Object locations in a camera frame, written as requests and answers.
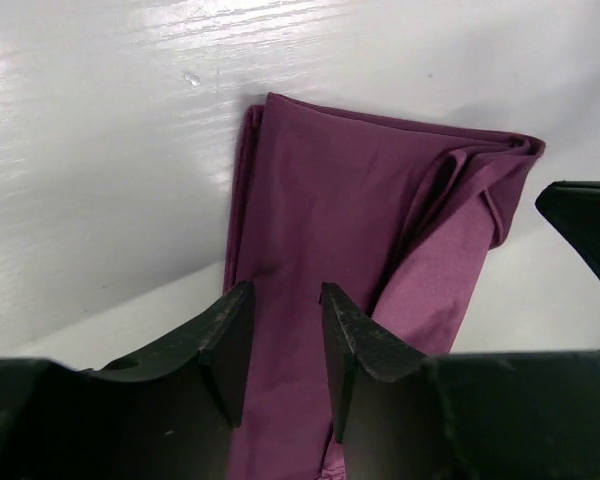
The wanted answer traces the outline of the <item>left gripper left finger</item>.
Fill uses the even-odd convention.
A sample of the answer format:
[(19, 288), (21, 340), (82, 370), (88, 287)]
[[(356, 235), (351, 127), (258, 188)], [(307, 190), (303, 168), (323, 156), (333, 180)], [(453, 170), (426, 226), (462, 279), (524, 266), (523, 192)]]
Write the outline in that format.
[(194, 366), (228, 424), (238, 427), (254, 316), (255, 286), (241, 281), (193, 319), (100, 370), (87, 369), (84, 373), (98, 380), (147, 385)]

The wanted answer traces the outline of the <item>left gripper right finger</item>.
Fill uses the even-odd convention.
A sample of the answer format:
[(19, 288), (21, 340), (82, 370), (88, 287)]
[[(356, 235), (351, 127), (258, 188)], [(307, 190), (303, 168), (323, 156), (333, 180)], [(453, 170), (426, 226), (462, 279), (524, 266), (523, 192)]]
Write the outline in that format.
[(336, 283), (322, 285), (320, 305), (333, 436), (343, 444), (356, 422), (394, 414), (425, 354), (367, 316)]

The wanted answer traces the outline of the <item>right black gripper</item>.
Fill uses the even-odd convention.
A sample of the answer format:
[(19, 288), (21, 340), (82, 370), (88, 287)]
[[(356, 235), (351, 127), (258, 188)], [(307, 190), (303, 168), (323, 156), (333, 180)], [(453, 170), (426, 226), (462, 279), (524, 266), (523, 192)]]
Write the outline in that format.
[(600, 281), (600, 181), (557, 181), (535, 207)]

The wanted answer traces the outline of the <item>purple cloth napkin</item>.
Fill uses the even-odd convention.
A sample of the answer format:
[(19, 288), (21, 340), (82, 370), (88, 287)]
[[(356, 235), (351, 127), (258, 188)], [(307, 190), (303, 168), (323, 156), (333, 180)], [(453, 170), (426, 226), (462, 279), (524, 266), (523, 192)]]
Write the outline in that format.
[(448, 352), (489, 250), (510, 230), (545, 149), (269, 94), (244, 117), (224, 284), (255, 285), (232, 479), (341, 479), (332, 436), (323, 283), (427, 354)]

